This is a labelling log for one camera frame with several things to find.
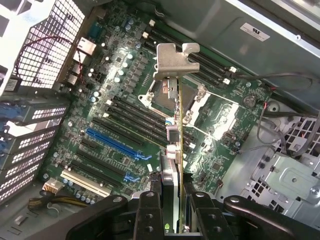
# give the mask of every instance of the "green circuit board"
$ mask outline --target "green circuit board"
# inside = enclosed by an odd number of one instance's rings
[[[147,109],[139,99],[140,95],[145,95],[150,89],[155,71],[155,51],[145,41],[141,41],[150,19],[149,15],[138,11],[127,12],[125,3],[116,1],[109,3],[106,16],[94,23],[86,38],[97,44],[98,49],[89,65],[84,66],[82,81],[78,80],[72,88],[71,107],[40,170],[40,178],[48,174],[51,178],[63,181],[61,172],[68,169],[72,162],[79,162],[116,181],[117,184],[112,184],[85,171],[78,172],[89,180],[107,186],[112,194],[122,194],[129,198],[133,192],[149,189],[149,174],[160,170],[159,155],[165,154],[165,146],[168,144],[165,118]],[[159,31],[166,32],[166,38],[172,36],[182,43],[193,42],[162,22],[156,21],[155,24]],[[152,42],[154,47],[159,43]],[[205,47],[201,47],[200,52],[221,66],[234,66]],[[90,69],[97,73],[95,79],[88,77]],[[261,103],[267,101],[271,93],[261,87],[261,82],[258,81],[248,85],[240,79],[232,79],[227,86],[221,87],[221,84],[210,84],[201,75],[188,75],[182,79],[182,83],[190,96],[197,94],[195,83],[204,85],[211,93],[206,104],[199,110],[199,117],[195,122],[197,129],[187,126],[184,128],[193,144],[192,148],[186,147],[184,171],[194,174],[194,185],[198,190],[214,193],[233,162],[237,148],[246,140],[259,117]],[[99,92],[99,96],[92,98],[94,92]],[[154,101],[152,106],[172,117],[173,109],[169,108],[171,103],[163,99],[161,92],[154,94],[159,101]],[[254,107],[243,106],[246,96],[255,97]],[[193,98],[186,102],[192,104]],[[151,157],[143,160],[129,156],[89,136],[87,129],[93,129],[133,151]],[[83,144],[84,140],[94,146]],[[79,150],[113,166],[123,174],[112,168],[101,167],[92,159],[88,161],[80,157],[77,154]],[[134,180],[127,180],[124,175],[130,175]],[[95,197],[94,193],[76,184],[66,184],[65,188],[73,194],[81,192],[90,198]]]

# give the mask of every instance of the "motherboard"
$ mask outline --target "motherboard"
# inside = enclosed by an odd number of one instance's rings
[[[84,36],[94,53],[66,76],[72,104],[39,174],[88,204],[150,189],[175,106],[153,79],[156,48],[174,43],[181,51],[194,42],[121,1],[102,13]],[[181,79],[184,172],[199,191],[214,193],[271,92],[259,81],[229,78],[228,71],[245,71],[203,46],[189,60],[200,71]]]

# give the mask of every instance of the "blue pcie slot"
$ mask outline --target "blue pcie slot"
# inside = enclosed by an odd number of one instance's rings
[[[118,141],[115,141],[113,139],[111,139],[110,137],[98,132],[98,131],[95,131],[94,129],[92,128],[88,128],[86,130],[86,133],[103,142],[104,144],[112,147],[112,148],[115,148],[117,150],[119,150],[120,152],[126,154],[126,155],[129,155],[131,156],[132,158],[134,159],[137,159],[137,160],[149,160],[152,156],[144,156],[142,155],[140,152],[137,152],[137,151],[134,151],[132,149],[130,149],[129,147],[127,147],[126,145],[123,145],[122,143],[118,142]]]

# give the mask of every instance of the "red wire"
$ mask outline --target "red wire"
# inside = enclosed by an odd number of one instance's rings
[[[45,40],[48,40],[48,39],[61,39],[61,40],[64,40],[66,41],[67,43],[69,43],[71,46],[74,46],[74,47],[77,47],[73,42],[71,42],[70,40],[64,38],[64,37],[61,37],[61,36],[45,36],[45,37],[42,37],[42,38],[39,38],[37,40],[34,40],[34,41],[31,41],[27,44],[25,44],[20,53],[19,53],[19,57],[17,58],[16,62],[15,62],[15,72],[17,74],[17,76],[20,78],[21,75],[19,73],[19,65],[20,65],[20,61],[21,61],[21,57],[22,57],[22,54],[24,53],[24,51],[26,50],[27,47],[30,47],[36,43],[39,43],[41,41],[45,41]],[[83,75],[82,75],[82,69],[83,69],[83,66],[81,64],[81,57],[80,57],[80,52],[79,50],[76,48],[76,51],[78,53],[78,57],[79,57],[79,68],[80,68],[80,74],[79,74],[79,78],[80,78],[80,81],[81,83],[83,84],[84,83],[84,80],[83,80]]]

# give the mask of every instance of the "white pci slot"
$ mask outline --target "white pci slot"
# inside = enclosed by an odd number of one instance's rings
[[[63,170],[60,176],[65,179],[68,179],[74,184],[77,184],[101,197],[104,197],[104,198],[108,197],[111,193],[110,189],[103,186],[101,187],[98,183],[91,181],[75,172]]]

